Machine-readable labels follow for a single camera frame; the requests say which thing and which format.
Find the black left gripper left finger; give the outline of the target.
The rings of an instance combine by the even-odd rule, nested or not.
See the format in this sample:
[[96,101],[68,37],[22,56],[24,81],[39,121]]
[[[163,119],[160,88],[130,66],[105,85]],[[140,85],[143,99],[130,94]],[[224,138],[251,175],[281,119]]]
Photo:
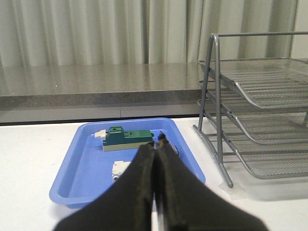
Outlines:
[[83,209],[62,219],[56,231],[149,231],[153,204],[154,142],[141,145],[118,180]]

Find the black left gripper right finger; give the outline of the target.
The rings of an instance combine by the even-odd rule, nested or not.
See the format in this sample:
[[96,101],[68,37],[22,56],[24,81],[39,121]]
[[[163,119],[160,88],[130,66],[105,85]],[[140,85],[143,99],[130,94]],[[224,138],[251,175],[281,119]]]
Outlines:
[[156,203],[165,231],[265,231],[257,217],[231,205],[187,168],[165,134],[156,145]]

